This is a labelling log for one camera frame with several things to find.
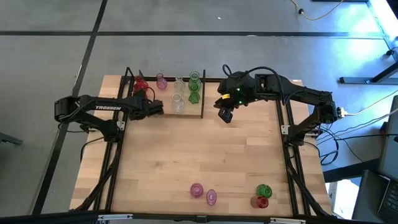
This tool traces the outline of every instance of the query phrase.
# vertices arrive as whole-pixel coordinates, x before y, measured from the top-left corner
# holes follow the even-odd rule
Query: black metal frame
[[[398,85],[398,78],[390,78],[398,72],[398,60],[375,77],[341,77],[341,84]]]
[[[213,83],[218,83],[220,82],[219,78],[205,78],[206,74],[206,70],[203,71],[203,94],[202,94],[202,107],[201,107],[201,118],[203,118],[203,106],[204,106],[204,100],[205,100],[205,83],[206,82],[213,82]],[[146,80],[153,80],[155,77],[151,77],[151,78],[146,78]],[[123,96],[123,89],[124,89],[124,85],[125,82],[123,81],[123,79],[121,80],[120,86],[119,86],[119,91],[118,91],[118,98]],[[276,108],[277,108],[277,114],[278,114],[278,119],[279,119],[279,124],[280,125],[284,125],[284,118],[283,118],[283,112],[282,112],[282,107],[280,105],[280,101],[276,101]],[[293,120],[293,114],[292,114],[292,108],[290,106],[290,102],[287,102],[287,106],[286,106],[286,110],[287,110],[287,117],[289,120],[289,124],[292,125],[294,124],[294,120]],[[114,112],[114,119],[118,118],[118,111]],[[123,116],[123,121],[127,122],[127,115],[126,113],[124,113]],[[289,149],[288,149],[288,142],[285,138],[282,138],[282,131],[281,129],[280,131],[280,135],[281,135],[281,140],[282,140],[282,149],[284,152],[284,159],[285,159],[285,164],[286,164],[286,174],[287,174],[287,180],[288,180],[288,185],[289,185],[289,195],[290,195],[290,202],[292,205],[292,213],[295,216],[299,215],[299,208],[297,205],[297,198],[296,198],[296,194],[295,194],[295,187],[294,187],[294,181],[292,176],[289,174],[288,171],[288,165],[287,165],[287,161],[290,160],[290,156],[289,156]],[[118,147],[116,150],[121,151],[121,146],[122,143],[118,143]],[[109,155],[110,155],[110,150],[111,150],[111,143],[109,142],[106,146],[106,151],[105,151],[105,155],[104,155],[104,161],[102,164],[102,168],[101,168],[101,175],[100,175],[100,179],[102,178],[102,176],[104,175],[106,169],[105,167],[108,166],[108,162],[109,162]],[[303,169],[302,169],[302,163],[301,163],[301,158],[300,158],[300,151],[298,149],[297,146],[294,147],[294,159],[296,161],[296,166],[297,166],[297,173],[298,176],[300,178],[300,180],[305,184],[305,180],[304,180],[304,174],[303,174]],[[117,166],[115,167],[115,171],[112,174],[112,178],[111,178],[111,182],[109,183],[109,189],[108,189],[108,195],[106,198],[106,205],[105,205],[105,210],[108,211],[109,213],[111,213],[111,203],[112,203],[112,199],[113,199],[113,192],[114,192],[114,188],[115,188],[115,184],[116,184],[116,176],[117,176],[117,171],[118,171],[118,165],[119,162],[117,162]],[[100,206],[100,200],[101,200],[101,195],[102,195],[102,189],[101,192],[99,193],[99,195],[97,196],[97,199],[95,201],[95,206],[94,209],[99,209]],[[303,207],[304,207],[304,213],[305,215],[311,215],[310,212],[310,206],[308,204],[308,202],[305,199],[304,194],[302,193],[302,200],[303,200]],[[147,214],[148,217],[157,217],[159,219],[166,219],[166,217],[170,217],[170,215],[164,215],[164,214]],[[212,217],[212,216],[196,216],[196,215],[173,215],[172,216],[174,220],[191,220],[191,221],[198,221],[198,217],[201,217],[201,219],[199,219],[198,222],[209,222],[208,221],[208,217]],[[231,220],[230,217],[227,216],[216,216],[218,217],[219,221],[229,221]],[[266,220],[268,220],[269,217],[250,217],[250,216],[243,216],[243,217],[239,217],[239,221],[247,221],[247,222],[265,222]]]
[[[0,133],[0,143],[2,142],[9,142],[16,145],[20,145],[22,144],[23,141],[18,138],[12,137],[8,134]]]
[[[88,41],[87,48],[85,50],[85,54],[83,56],[83,60],[81,62],[81,68],[78,72],[78,76],[76,78],[75,85],[73,87],[72,96],[77,96],[81,84],[83,82],[83,78],[85,76],[85,72],[88,66],[88,62],[90,60],[91,52],[93,50],[95,40],[97,36],[259,36],[259,37],[339,37],[339,38],[355,38],[355,39],[384,39],[386,40],[385,33],[378,33],[378,32],[370,32],[370,33],[357,33],[357,32],[239,32],[239,31],[224,31],[224,32],[218,32],[218,31],[121,31],[121,32],[108,32],[108,31],[99,31],[100,24],[106,9],[106,5],[108,3],[108,0],[102,0],[101,6],[98,11],[98,15],[93,27],[92,31],[80,31],[80,30],[58,30],[58,31],[44,31],[44,30],[36,30],[36,31],[28,31],[28,30],[0,30],[0,35],[22,35],[22,36],[90,36],[90,39]],[[369,9],[371,10],[371,5],[370,3],[367,3]],[[386,41],[386,44],[391,48],[391,43]],[[205,77],[205,71],[203,71],[203,84],[207,82],[207,78]],[[219,82],[220,79],[212,79],[213,82]],[[203,96],[205,92],[205,85],[203,85]],[[201,111],[201,117],[203,117],[203,105],[204,105],[204,97],[202,100],[202,111]],[[278,114],[282,115],[281,113],[281,108],[280,108],[280,103],[277,102],[277,108],[278,108]],[[287,105],[287,112],[288,112],[288,119],[289,119],[289,124],[293,124],[293,119],[291,116],[291,107],[290,105]],[[114,114],[113,118],[116,119],[118,117],[118,114]],[[51,149],[51,156],[50,160],[47,166],[47,170],[44,175],[44,179],[41,184],[41,188],[38,192],[35,205],[32,211],[32,214],[35,216],[46,216],[46,215],[41,215],[42,208],[45,203],[45,198],[47,196],[47,192],[49,190],[53,174],[55,172],[55,168],[58,162],[58,158],[61,153],[62,145],[65,140],[65,136],[67,134],[67,129],[68,125],[63,125],[61,129],[58,131],[52,149]],[[295,161],[296,164],[298,164],[298,174],[299,176],[303,179],[302,176],[302,167],[301,167],[301,161],[300,161],[300,154],[299,150],[297,148],[294,148],[295,152]],[[104,175],[107,166],[109,165],[109,157],[111,153],[111,145],[106,146],[106,151],[104,155],[104,161],[103,161],[103,166],[101,168],[101,175]],[[112,179],[116,178],[116,172],[112,176]],[[108,196],[112,195],[111,190],[112,187],[109,188]],[[292,203],[292,209],[294,211],[294,214],[298,213],[295,212],[297,211],[297,200],[295,199],[295,191],[293,188],[293,191],[290,191],[290,196],[291,196],[291,201]],[[100,200],[101,200],[101,194],[98,195],[98,197],[95,200],[95,206],[94,208],[99,208],[100,205]],[[306,208],[308,206],[308,203],[303,201],[304,203],[304,210],[305,213],[308,213],[308,209]],[[107,207],[110,208],[111,206],[111,201],[107,202]],[[63,215],[73,215],[73,213],[59,213],[61,214],[60,216],[62,217]],[[198,217],[194,215],[151,215],[151,214],[134,214],[136,218],[150,218],[150,219],[170,219],[170,220],[178,220],[178,217],[182,217],[184,220],[191,220],[191,221],[200,221],[203,220],[203,217]],[[318,220],[317,217],[305,217],[305,218],[311,218],[314,220]],[[208,221],[255,221],[255,222],[268,222],[270,219],[269,217],[219,217],[219,216],[207,216],[206,220]],[[322,218],[321,220],[318,220],[317,223],[329,223],[327,222],[328,218]],[[351,221],[346,222],[346,220],[340,220],[340,223],[351,223]]]

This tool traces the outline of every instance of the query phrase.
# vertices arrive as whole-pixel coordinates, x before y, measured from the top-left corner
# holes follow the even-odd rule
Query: wooden table
[[[120,78],[104,76],[99,95],[116,97]],[[301,85],[300,80],[294,83]],[[154,83],[150,86],[168,111],[171,94],[158,93],[160,90]],[[203,119],[183,114],[127,122],[113,212],[292,216],[275,101],[241,107],[234,111],[233,121],[226,124],[213,107],[220,97],[217,87],[218,83],[206,83]],[[200,110],[191,108],[190,102],[186,101],[186,105],[191,115],[200,115]],[[285,108],[282,109],[287,121]],[[308,116],[308,107],[303,103],[293,101],[292,110],[297,124]],[[96,111],[95,115],[111,119],[112,112]],[[88,141],[100,136],[100,132],[90,133]],[[309,138],[306,141],[315,143]],[[97,184],[105,146],[103,141],[86,146],[70,208],[79,206]],[[317,150],[304,145],[300,153],[309,191],[323,209],[331,213]],[[191,197],[190,186],[195,182],[203,185],[205,193],[216,190],[215,206],[209,206],[205,196]],[[266,209],[252,208],[249,203],[259,184],[273,189]],[[101,208],[107,192],[106,186]],[[303,213],[297,186],[296,194],[299,211]]]

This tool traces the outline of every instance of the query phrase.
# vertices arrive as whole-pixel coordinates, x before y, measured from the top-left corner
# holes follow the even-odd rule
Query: gray floor
[[[298,3],[308,15],[327,12],[335,3]],[[92,30],[101,1],[0,1],[0,30]],[[239,30],[279,32],[378,32],[363,3],[343,3],[330,16],[307,21],[283,1],[109,1],[100,30]],[[30,212],[49,159],[57,124],[53,103],[70,94],[88,37],[0,37],[0,131],[24,140],[0,144],[0,216]],[[394,63],[384,56],[381,39],[330,37],[97,37],[80,94],[97,95],[103,75],[122,75],[126,66],[144,75],[188,75],[206,69],[222,77],[221,66],[248,70],[266,65],[310,88],[333,91],[338,106],[355,113],[396,86],[341,85],[341,76],[371,77]],[[392,98],[371,110],[337,121],[338,131],[386,114]],[[381,123],[353,135],[377,132]],[[85,134],[68,134],[44,207],[64,212],[75,185]],[[362,160],[376,158],[379,139],[353,139]],[[322,153],[334,143],[320,146]],[[359,162],[345,144],[332,165]]]

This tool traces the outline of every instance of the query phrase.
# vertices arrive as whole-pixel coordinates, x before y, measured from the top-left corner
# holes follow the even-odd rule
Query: black robotic arm
[[[294,85],[278,74],[256,74],[253,78],[248,72],[235,72],[221,81],[217,91],[222,97],[215,102],[214,107],[220,109],[218,116],[226,123],[231,122],[235,108],[258,100],[282,100],[283,104],[294,100],[314,105],[314,111],[307,119],[286,127],[284,131],[289,143],[298,146],[303,145],[307,132],[322,123],[331,124],[338,117],[330,92]]]
[[[55,102],[55,120],[59,123],[80,123],[80,128],[86,132],[95,128],[102,132],[104,141],[118,142],[121,140],[121,127],[117,121],[103,120],[87,111],[123,111],[130,120],[144,119],[146,116],[163,114],[163,103],[159,100],[148,100],[144,90],[137,91],[133,96],[124,99],[103,98],[83,95],[79,97],[67,96]]]

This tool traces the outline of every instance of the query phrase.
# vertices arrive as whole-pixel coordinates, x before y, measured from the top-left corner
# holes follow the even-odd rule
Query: black cable
[[[58,124],[58,129],[59,130],[61,130],[61,126],[63,125],[64,123],[59,123]],[[85,131],[67,131],[68,133],[86,133]]]
[[[314,144],[312,144],[310,142],[306,142],[306,141],[304,141],[304,143],[309,144],[309,145],[313,146],[315,149],[317,149],[318,150],[318,156],[321,157],[321,150],[319,150],[318,146],[316,146],[316,145],[314,145]]]
[[[295,95],[296,93],[301,93],[301,92],[305,92],[305,90],[297,90],[292,92],[291,94],[287,95],[285,98],[285,102],[288,102],[290,100],[290,97],[292,97],[293,95]]]
[[[223,72],[224,72],[224,74],[225,74],[227,77],[230,77],[230,78],[238,78],[238,77],[233,77],[233,76],[232,76],[231,69],[229,68],[229,66],[228,66],[227,64],[224,64],[224,65],[223,65]]]
[[[344,142],[346,143],[348,149],[351,151],[351,153],[352,153],[357,159],[359,159],[361,162],[363,162],[363,160],[362,160],[361,158],[359,158],[359,157],[355,154],[355,152],[352,150],[352,148],[349,146],[348,142],[347,142],[345,139],[342,139],[342,138],[336,136],[336,133],[334,133],[333,131],[329,131],[329,130],[326,130],[326,129],[323,129],[323,128],[321,128],[321,129],[322,129],[322,131],[325,131],[325,132],[327,132],[329,135],[333,136],[333,140],[336,142],[337,148],[338,148],[338,143],[337,143],[337,141],[344,141]],[[338,152],[336,152],[336,155],[335,155],[335,157],[332,159],[332,162],[334,162],[334,161],[337,159],[337,155],[338,155]]]
[[[351,153],[352,153],[357,159],[359,159],[361,162],[363,162],[362,159],[360,159],[360,158],[354,153],[354,151],[353,151],[352,148],[349,146],[349,144],[347,143],[347,141],[345,141],[344,139],[337,139],[337,140],[343,140],[343,141],[346,143],[348,149],[351,151]]]
[[[328,131],[331,129],[331,127],[333,126],[334,122],[330,125],[330,127],[328,128]]]
[[[333,162],[336,161],[336,159],[337,159],[337,157],[338,157],[338,150],[339,150],[340,146],[339,146],[339,144],[338,144],[338,142],[337,142],[337,139],[336,139],[335,134],[333,133],[333,131],[329,131],[329,130],[326,130],[326,129],[323,129],[323,128],[321,128],[321,130],[327,132],[328,134],[330,134],[330,135],[333,137],[333,140],[335,141],[335,144],[336,144],[336,150],[331,151],[331,152],[329,152],[329,153],[326,153],[325,155],[322,155],[322,156],[319,157],[319,158],[323,157],[323,159],[321,159],[321,165],[322,165],[322,166],[326,166],[326,165],[332,164]],[[332,160],[331,160],[330,162],[323,163],[323,161],[324,161],[328,156],[332,155],[333,153],[335,154],[335,156],[333,156]]]
[[[351,137],[347,137],[347,138],[337,139],[337,141],[341,141],[341,140],[344,141],[344,140],[352,139],[352,138],[374,137],[374,136],[398,136],[398,134],[369,134],[369,135],[364,135],[364,136],[351,136]]]
[[[315,140],[321,135],[321,125],[318,126],[318,136],[315,136]]]
[[[370,122],[375,121],[375,120],[377,120],[377,119],[380,119],[380,118],[374,118],[374,119],[372,119],[372,120],[370,120],[370,121],[368,121],[368,122],[366,122],[366,123],[359,124],[359,125],[357,125],[357,126],[355,126],[355,127],[350,127],[350,128],[345,129],[345,130],[337,131],[337,132],[335,132],[335,134],[340,133],[340,132],[343,132],[343,131],[348,131],[348,130],[353,129],[353,128],[357,128],[357,127],[362,126],[362,125],[365,125],[365,124],[369,124]],[[318,140],[322,140],[322,139],[325,139],[325,138],[327,138],[327,137],[328,137],[328,136],[324,136],[324,137],[322,137],[322,138],[320,138],[320,139],[318,139]]]
[[[80,162],[83,160],[83,152],[84,152],[84,150],[85,150],[85,147],[86,147],[88,144],[93,143],[93,142],[98,141],[98,140],[101,140],[101,139],[103,139],[103,138],[104,138],[104,136],[102,136],[102,137],[100,137],[100,138],[98,138],[98,139],[94,139],[94,140],[91,140],[91,141],[88,141],[88,142],[84,143],[84,145],[81,147],[81,150],[80,150]]]
[[[155,99],[156,99],[155,90],[154,90],[152,87],[149,87],[149,86],[148,86],[148,87],[145,87],[145,88],[143,88],[143,89],[146,89],[146,88],[152,90],[152,92],[154,93],[154,100],[152,100],[152,101],[155,101]]]

